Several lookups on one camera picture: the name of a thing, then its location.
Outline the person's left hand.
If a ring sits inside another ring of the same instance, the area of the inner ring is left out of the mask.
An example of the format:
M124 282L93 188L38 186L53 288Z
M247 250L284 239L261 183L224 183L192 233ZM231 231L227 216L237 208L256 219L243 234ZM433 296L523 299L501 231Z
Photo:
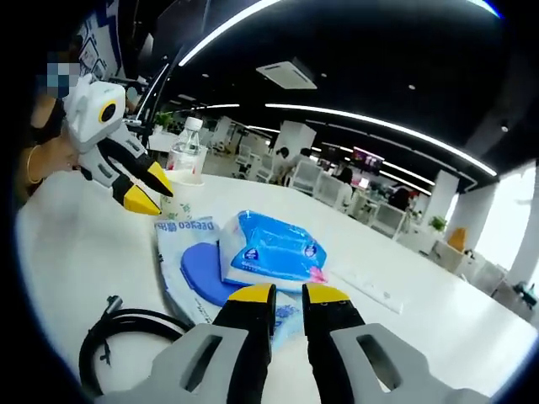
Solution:
M79 169L77 150L67 138L53 138L44 143L41 150L44 156L44 177L60 171L71 172Z

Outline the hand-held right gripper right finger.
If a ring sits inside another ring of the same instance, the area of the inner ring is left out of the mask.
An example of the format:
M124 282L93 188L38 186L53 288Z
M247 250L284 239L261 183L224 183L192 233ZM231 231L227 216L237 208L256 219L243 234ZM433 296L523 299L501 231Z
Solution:
M365 323L350 298L323 284L302 287L307 355L323 403L487 403L430 373L427 358L378 323Z

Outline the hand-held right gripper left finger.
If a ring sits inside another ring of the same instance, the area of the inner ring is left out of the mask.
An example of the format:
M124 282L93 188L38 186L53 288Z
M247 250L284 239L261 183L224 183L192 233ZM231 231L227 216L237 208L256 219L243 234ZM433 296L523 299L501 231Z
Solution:
M232 293L211 324L201 323L165 348L150 375L97 403L259 403L271 360L276 288Z

